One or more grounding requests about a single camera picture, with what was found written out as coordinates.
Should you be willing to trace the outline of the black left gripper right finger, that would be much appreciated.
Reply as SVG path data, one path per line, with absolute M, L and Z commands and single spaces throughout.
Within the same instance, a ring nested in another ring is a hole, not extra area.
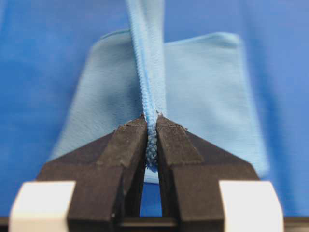
M 182 232 L 281 232 L 282 208 L 268 181 L 247 161 L 157 119 L 163 215 Z

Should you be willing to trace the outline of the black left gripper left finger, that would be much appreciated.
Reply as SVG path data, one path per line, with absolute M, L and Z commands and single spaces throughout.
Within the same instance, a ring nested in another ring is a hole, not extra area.
M 9 216 L 12 232 L 111 232 L 138 216 L 145 170 L 143 117 L 47 162 L 23 183 Z

